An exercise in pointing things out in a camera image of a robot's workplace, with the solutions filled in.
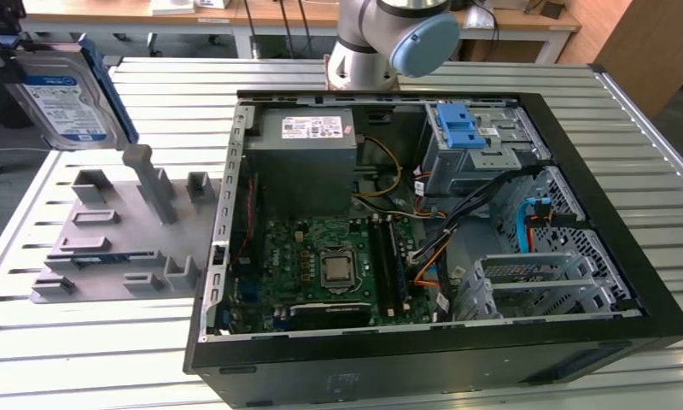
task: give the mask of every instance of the motherboard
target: motherboard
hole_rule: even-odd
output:
[[[351,325],[430,321],[428,294],[408,293],[411,220],[269,220],[264,236],[264,274],[239,283],[240,299],[253,302],[245,303],[244,331],[287,331],[292,316],[304,318],[304,329],[339,320]],[[391,257],[381,261],[383,255]],[[344,313],[332,313],[335,307]]]

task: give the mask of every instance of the wooden desk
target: wooden desk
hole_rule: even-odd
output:
[[[24,0],[28,18],[24,27],[36,32],[173,32],[183,34],[232,34],[240,58],[252,57],[251,27],[241,0],[228,9],[199,9],[192,15],[152,16],[149,0]],[[256,34],[287,35],[279,2],[248,0]],[[312,36],[336,37],[336,4],[305,3]],[[545,46],[538,63],[554,63],[580,23],[566,12],[560,20],[525,15],[517,10],[496,10],[501,40],[541,41]],[[307,34],[296,0],[287,0],[287,16],[293,35]],[[462,23],[466,12],[457,12]],[[464,39],[489,40],[493,30],[462,29]]]
[[[33,32],[232,34],[243,2],[228,9],[197,8],[195,14],[152,15],[149,0],[23,0]]]

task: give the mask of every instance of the green motherboard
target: green motherboard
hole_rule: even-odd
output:
[[[375,271],[368,231],[372,223],[368,219],[267,221],[259,303],[245,309],[244,331],[284,330],[275,325],[275,309],[279,314],[279,307],[304,303],[369,303],[373,314],[368,325],[430,321],[424,291],[413,290],[407,295],[404,312],[381,312],[375,277],[380,273]],[[405,258],[415,248],[411,220],[399,218],[389,225],[395,226],[395,245]]]

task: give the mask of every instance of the cpu socket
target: cpu socket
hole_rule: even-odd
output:
[[[356,263],[352,247],[321,249],[321,286],[332,293],[341,294],[355,286]]]

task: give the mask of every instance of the hard disk drive label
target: hard disk drive label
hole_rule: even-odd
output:
[[[69,76],[28,76],[25,89],[56,132],[73,141],[103,141],[107,130],[95,109],[81,101],[79,81]]]

